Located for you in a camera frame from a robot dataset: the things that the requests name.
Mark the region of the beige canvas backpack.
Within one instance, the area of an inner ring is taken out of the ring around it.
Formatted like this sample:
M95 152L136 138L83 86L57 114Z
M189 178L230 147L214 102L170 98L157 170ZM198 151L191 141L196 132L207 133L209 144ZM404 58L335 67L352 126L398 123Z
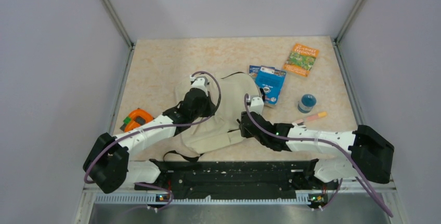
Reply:
M216 72L220 85L221 101L213 117L199 125L191 126L179 135L182 144L199 155L242 142L239 123L241 112L246 111L244 96L263 93L255 81L243 72Z

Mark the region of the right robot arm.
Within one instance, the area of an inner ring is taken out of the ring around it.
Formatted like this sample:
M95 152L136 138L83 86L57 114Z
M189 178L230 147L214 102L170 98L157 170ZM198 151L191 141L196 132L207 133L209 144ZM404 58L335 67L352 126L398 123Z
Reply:
M395 148L370 126L358 125L356 130L344 132L318 131L288 123L272 124L258 113L245 111L237 121L242 137L255 138L271 150L327 155L305 174L305 182L312 189L356 176L380 184L390 181Z

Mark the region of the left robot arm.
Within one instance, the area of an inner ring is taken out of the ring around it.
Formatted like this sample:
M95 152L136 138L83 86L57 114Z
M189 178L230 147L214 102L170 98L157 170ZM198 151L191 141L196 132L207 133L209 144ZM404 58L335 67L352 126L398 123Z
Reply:
M219 102L212 102L210 93L192 88L176 106L145 125L116 136L101 134L83 164L84 182L96 184L103 193L114 192L127 179L132 156L207 121L219 106Z

